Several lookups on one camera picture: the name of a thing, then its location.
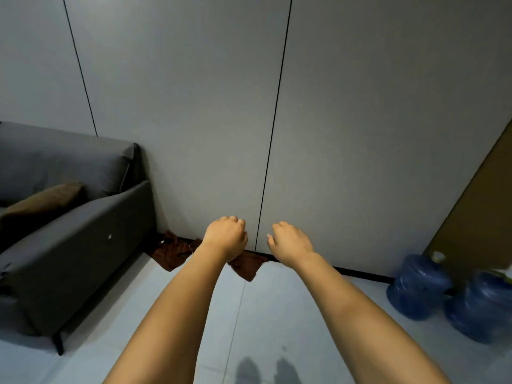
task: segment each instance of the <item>floor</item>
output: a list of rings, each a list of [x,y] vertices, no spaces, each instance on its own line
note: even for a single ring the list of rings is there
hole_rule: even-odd
[[[65,334],[59,357],[45,338],[0,334],[0,383],[101,383],[160,291],[166,272],[136,258],[86,315]],[[441,314],[410,321],[389,305],[386,284],[352,279],[394,317],[456,384],[510,383],[512,350],[488,347],[452,329]],[[322,317],[301,280],[267,263],[247,283],[223,270],[211,301],[196,384],[353,383]]]

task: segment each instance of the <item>sofa armrest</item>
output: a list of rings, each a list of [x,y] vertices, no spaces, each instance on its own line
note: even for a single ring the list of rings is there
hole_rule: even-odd
[[[57,332],[155,227],[149,181],[90,201],[0,254],[4,283],[35,327]]]

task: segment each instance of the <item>skin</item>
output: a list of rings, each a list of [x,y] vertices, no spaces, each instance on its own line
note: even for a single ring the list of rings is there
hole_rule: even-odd
[[[414,340],[286,222],[272,225],[272,254],[301,277],[358,384],[450,383]],[[215,283],[247,244],[245,221],[222,217],[162,291],[104,384],[192,384]]]

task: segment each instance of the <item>sofa leg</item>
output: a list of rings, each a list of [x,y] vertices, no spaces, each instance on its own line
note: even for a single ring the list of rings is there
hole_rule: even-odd
[[[55,345],[55,348],[57,348],[58,355],[60,355],[60,356],[63,355],[64,354],[64,345],[62,344],[61,333],[56,332],[52,336],[52,341],[53,341],[53,344]]]

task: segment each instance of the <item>hand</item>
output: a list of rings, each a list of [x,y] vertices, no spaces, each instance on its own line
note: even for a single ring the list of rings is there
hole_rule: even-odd
[[[213,221],[204,234],[202,245],[218,249],[228,263],[242,253],[247,245],[245,221],[235,216]]]
[[[293,268],[305,255],[313,253],[307,234],[287,222],[273,224],[274,237],[268,234],[267,244],[272,254],[287,267]]]

